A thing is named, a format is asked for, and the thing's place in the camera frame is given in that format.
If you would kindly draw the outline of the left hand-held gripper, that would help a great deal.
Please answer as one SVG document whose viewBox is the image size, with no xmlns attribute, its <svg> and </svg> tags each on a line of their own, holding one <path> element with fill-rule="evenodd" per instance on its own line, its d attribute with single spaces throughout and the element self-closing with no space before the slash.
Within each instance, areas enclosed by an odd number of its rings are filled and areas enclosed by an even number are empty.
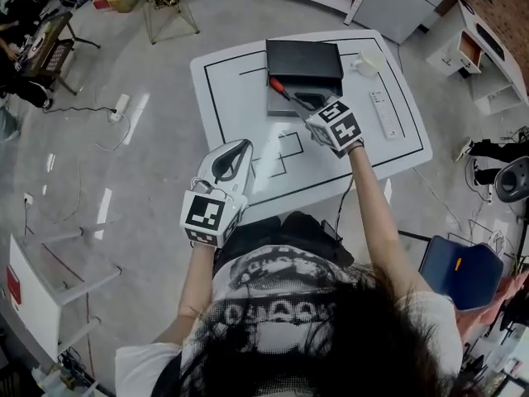
<svg viewBox="0 0 529 397">
<path fill-rule="evenodd" d="M 206 154 L 183 198 L 180 227 L 193 243 L 221 248 L 248 205 L 251 141 L 230 141 Z"/>
</svg>

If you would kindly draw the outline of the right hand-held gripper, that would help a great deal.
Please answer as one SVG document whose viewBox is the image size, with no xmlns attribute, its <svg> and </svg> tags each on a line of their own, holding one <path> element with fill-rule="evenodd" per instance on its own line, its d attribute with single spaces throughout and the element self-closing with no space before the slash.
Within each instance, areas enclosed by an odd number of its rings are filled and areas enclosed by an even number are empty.
<svg viewBox="0 0 529 397">
<path fill-rule="evenodd" d="M 348 154 L 353 143 L 363 145 L 362 131 L 352 106 L 330 90 L 300 90 L 282 95 L 309 130 L 311 138 L 320 146 L 331 149 L 338 158 Z"/>
</svg>

